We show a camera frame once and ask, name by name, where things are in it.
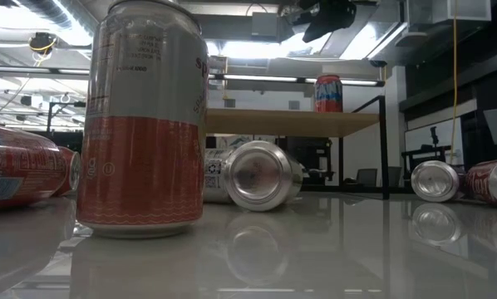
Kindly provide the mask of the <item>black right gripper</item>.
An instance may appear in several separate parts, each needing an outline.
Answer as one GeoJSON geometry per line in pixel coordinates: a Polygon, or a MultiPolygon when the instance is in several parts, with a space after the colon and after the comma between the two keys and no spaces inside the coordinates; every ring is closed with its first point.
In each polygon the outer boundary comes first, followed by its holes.
{"type": "Polygon", "coordinates": [[[312,42],[327,33],[350,27],[357,5],[352,0],[291,0],[279,6],[279,41],[295,35],[294,29],[307,25],[302,41],[312,42]]]}

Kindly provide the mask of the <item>red Fanta can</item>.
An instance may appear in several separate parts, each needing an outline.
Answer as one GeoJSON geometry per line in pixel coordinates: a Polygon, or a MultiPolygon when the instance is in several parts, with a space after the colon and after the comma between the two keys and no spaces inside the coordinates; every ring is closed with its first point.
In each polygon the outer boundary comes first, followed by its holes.
{"type": "Polygon", "coordinates": [[[65,160],[66,176],[61,187],[52,194],[53,197],[66,196],[77,190],[81,174],[81,156],[78,152],[59,146],[65,160]]]}
{"type": "Polygon", "coordinates": [[[0,209],[48,199],[65,177],[66,161],[51,140],[0,126],[0,209]]]}
{"type": "Polygon", "coordinates": [[[338,75],[319,76],[314,83],[313,109],[316,112],[342,112],[342,82],[338,75]]]}

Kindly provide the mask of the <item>green soda can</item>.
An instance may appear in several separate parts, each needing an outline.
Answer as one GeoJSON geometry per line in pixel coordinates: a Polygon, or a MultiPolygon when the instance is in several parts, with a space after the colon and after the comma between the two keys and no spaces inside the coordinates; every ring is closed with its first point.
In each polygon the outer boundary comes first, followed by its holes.
{"type": "Polygon", "coordinates": [[[240,207],[270,211],[297,196],[303,169],[288,153],[267,141],[241,145],[226,159],[224,187],[240,207]]]}

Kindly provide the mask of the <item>silver and orange sparkling can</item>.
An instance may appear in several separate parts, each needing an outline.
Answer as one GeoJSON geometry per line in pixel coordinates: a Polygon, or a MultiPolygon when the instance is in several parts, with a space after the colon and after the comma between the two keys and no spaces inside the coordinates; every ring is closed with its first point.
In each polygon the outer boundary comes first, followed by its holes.
{"type": "Polygon", "coordinates": [[[170,0],[115,0],[94,37],[77,220],[155,238],[201,218],[209,54],[170,0]]]}

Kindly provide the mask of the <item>wooden shelf with black legs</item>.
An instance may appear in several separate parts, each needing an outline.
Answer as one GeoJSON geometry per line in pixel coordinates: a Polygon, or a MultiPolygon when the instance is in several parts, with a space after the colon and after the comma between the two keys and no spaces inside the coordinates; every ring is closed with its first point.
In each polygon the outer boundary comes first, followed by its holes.
{"type": "Polygon", "coordinates": [[[338,138],[339,185],[308,186],[318,192],[379,193],[390,198],[388,145],[386,131],[386,97],[375,96],[349,113],[318,113],[299,110],[208,109],[205,132],[232,135],[281,135],[292,137],[338,138]],[[349,188],[344,179],[344,138],[371,125],[378,124],[381,146],[381,186],[349,188]]]}

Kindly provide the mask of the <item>long ceiling light tube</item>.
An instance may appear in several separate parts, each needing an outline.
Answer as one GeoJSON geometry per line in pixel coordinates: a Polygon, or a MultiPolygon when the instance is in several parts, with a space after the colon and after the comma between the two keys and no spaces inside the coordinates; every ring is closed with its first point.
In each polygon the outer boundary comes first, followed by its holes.
{"type": "MultiPolygon", "coordinates": [[[[277,83],[296,83],[296,84],[314,84],[316,78],[292,77],[292,76],[253,76],[253,75],[236,75],[236,74],[211,74],[209,80],[215,81],[258,81],[258,82],[277,82],[277,83]]],[[[344,86],[368,86],[383,87],[384,81],[341,79],[344,86]]]]}

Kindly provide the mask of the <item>white ventilation unit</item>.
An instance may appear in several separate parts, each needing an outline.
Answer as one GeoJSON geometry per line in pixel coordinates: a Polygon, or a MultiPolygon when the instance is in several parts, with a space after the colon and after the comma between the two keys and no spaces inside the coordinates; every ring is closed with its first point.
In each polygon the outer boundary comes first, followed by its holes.
{"type": "Polygon", "coordinates": [[[490,0],[406,0],[407,27],[396,47],[418,47],[444,34],[453,21],[478,27],[492,19],[490,0]]]}

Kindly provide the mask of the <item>black equipment cart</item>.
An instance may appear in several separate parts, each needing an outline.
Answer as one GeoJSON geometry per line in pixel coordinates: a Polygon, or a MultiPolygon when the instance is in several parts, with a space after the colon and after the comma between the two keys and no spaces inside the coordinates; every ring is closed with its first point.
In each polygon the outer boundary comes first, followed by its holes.
{"type": "Polygon", "coordinates": [[[304,185],[322,185],[333,181],[332,142],[328,138],[279,137],[278,147],[300,163],[304,185]]]}

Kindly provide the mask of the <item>black tripod stand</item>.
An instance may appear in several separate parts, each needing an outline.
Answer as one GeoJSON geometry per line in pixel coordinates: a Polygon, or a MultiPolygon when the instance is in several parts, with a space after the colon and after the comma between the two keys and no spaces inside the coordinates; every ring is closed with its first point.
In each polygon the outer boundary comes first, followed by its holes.
{"type": "Polygon", "coordinates": [[[433,145],[422,145],[420,149],[406,150],[404,133],[404,151],[401,153],[401,157],[404,162],[404,178],[406,180],[411,179],[412,171],[421,164],[422,162],[430,160],[439,160],[441,162],[446,162],[446,153],[451,150],[451,146],[438,146],[439,140],[435,134],[435,127],[431,128],[431,137],[433,139],[433,145]]]}

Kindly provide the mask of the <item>dark red Coca-Cola can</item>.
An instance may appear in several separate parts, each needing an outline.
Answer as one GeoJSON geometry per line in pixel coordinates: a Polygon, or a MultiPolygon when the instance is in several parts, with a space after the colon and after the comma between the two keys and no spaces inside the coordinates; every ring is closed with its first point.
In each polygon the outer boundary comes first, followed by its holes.
{"type": "Polygon", "coordinates": [[[464,196],[465,172],[439,160],[425,161],[411,173],[411,187],[421,199],[442,203],[464,196]]]}

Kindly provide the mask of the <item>white wall board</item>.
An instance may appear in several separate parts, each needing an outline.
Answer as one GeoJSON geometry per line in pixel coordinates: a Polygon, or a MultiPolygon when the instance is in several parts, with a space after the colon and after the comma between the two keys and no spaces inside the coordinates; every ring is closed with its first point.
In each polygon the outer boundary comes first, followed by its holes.
{"type": "Polygon", "coordinates": [[[408,130],[405,133],[406,150],[419,150],[422,145],[433,145],[431,128],[435,127],[435,134],[439,140],[438,146],[454,145],[452,162],[456,165],[464,163],[463,142],[460,118],[446,120],[435,124],[408,130]]]}

